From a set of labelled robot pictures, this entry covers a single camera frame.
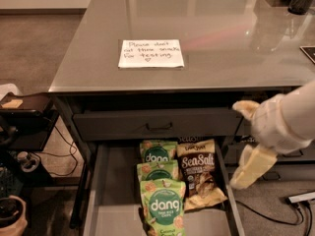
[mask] cable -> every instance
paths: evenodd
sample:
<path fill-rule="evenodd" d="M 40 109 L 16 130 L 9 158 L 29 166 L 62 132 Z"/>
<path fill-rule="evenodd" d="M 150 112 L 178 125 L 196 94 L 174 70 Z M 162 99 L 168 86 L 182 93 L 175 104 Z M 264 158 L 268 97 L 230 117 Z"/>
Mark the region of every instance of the cable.
<path fill-rule="evenodd" d="M 268 217 L 260 212 L 258 212 L 257 210 L 253 209 L 252 207 L 246 205 L 245 203 L 241 202 L 241 201 L 236 201 L 237 204 L 243 206 L 243 207 L 246 207 L 248 208 L 249 210 L 253 211 L 254 213 L 256 213 L 257 215 L 260 215 L 270 221 L 273 221 L 275 223 L 280 223 L 280 224 L 286 224 L 286 225 L 300 225 L 301 223 L 304 222 L 304 216 L 303 216 L 303 213 L 300 209 L 300 206 L 298 204 L 296 204 L 296 206 L 294 206 L 296 208 L 296 210 L 298 211 L 298 213 L 301 215 L 301 221 L 299 222 L 296 222 L 296 223 L 292 223 L 292 222 L 287 222 L 287 221 L 282 221 L 282 220 L 277 220 L 277 219 L 274 219 L 274 218 L 271 218 L 271 217 Z"/>
<path fill-rule="evenodd" d="M 56 129 L 56 131 L 59 133 L 60 137 L 62 138 L 62 140 L 67 144 L 69 145 L 69 154 L 65 154 L 65 155 L 57 155 L 57 154 L 52 154 L 52 153 L 47 153 L 47 152 L 41 152 L 40 154 L 47 154 L 47 155 L 51 155 L 51 156 L 55 156 L 55 157 L 67 157 L 67 156 L 72 156 L 72 158 L 75 160 L 75 166 L 73 167 L 73 169 L 67 173 L 67 174 L 58 174 L 58 173 L 55 173 L 55 172 L 48 172 L 49 174 L 52 174 L 52 175 L 56 175 L 56 176 L 59 176 L 59 177 L 66 177 L 66 176 L 69 176 L 71 174 L 73 174 L 73 172 L 76 170 L 76 168 L 78 167 L 78 160 L 77 158 L 74 156 L 74 154 L 77 152 L 77 148 L 74 147 L 74 142 L 72 143 L 69 143 L 65 137 L 62 135 L 62 133 L 59 131 L 59 129 L 54 126 L 54 128 Z"/>
<path fill-rule="evenodd" d="M 306 202 L 302 202 L 304 204 L 304 206 L 308 209 L 309 211 L 309 226 L 308 226 L 308 230 L 305 234 L 305 236 L 309 236 L 310 235 L 310 232 L 312 230 L 312 225 L 313 225 L 313 212 L 312 212 L 312 208 L 311 208 L 311 205 L 308 201 Z"/>

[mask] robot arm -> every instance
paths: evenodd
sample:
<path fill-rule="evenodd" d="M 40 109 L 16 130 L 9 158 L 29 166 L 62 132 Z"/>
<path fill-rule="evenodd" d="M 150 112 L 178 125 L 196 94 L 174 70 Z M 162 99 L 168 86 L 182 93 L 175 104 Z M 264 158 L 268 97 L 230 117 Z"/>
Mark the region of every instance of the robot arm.
<path fill-rule="evenodd" d="M 315 81 L 291 93 L 278 94 L 262 104 L 238 101 L 233 109 L 251 122 L 257 147 L 245 147 L 230 184 L 244 189 L 267 172 L 277 155 L 308 147 L 315 139 Z"/>

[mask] dang chips bag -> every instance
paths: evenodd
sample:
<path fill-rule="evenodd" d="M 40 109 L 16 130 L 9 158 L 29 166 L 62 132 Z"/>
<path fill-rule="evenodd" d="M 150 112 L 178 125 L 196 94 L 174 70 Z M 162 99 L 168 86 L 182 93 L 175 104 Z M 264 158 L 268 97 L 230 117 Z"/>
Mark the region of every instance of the dang chips bag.
<path fill-rule="evenodd" d="M 181 144 L 177 155 L 188 189 L 185 210 L 212 207 L 226 200 L 213 176 L 216 169 L 214 140 Z"/>
<path fill-rule="evenodd" d="M 142 207 L 149 236 L 184 236 L 185 183 L 157 179 L 140 183 Z"/>
<path fill-rule="evenodd" d="M 177 160 L 170 160 L 139 163 L 137 164 L 137 173 L 139 181 L 160 178 L 178 180 L 178 162 Z"/>
<path fill-rule="evenodd" d="M 140 143 L 143 162 L 170 161 L 176 155 L 177 142 L 168 140 L 144 140 Z"/>

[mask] handwritten note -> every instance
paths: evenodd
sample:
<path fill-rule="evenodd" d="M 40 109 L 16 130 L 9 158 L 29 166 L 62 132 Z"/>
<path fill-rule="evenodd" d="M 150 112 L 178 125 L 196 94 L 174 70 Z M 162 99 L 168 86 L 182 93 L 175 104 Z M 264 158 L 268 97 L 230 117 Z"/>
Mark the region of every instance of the handwritten note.
<path fill-rule="evenodd" d="M 184 67 L 179 40 L 124 40 L 118 67 Z"/>

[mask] open drawer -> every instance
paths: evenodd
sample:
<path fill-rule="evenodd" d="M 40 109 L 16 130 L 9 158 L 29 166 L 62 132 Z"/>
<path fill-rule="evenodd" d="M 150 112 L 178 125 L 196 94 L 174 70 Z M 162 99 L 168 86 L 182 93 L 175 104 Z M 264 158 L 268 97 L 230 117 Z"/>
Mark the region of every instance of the open drawer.
<path fill-rule="evenodd" d="M 244 235 L 218 146 L 216 151 L 217 168 L 223 181 L 220 187 L 228 199 L 220 208 L 185 213 L 187 235 Z M 84 236 L 146 235 L 139 215 L 139 185 L 134 171 L 134 166 L 140 162 L 137 142 L 111 142 L 99 146 Z"/>

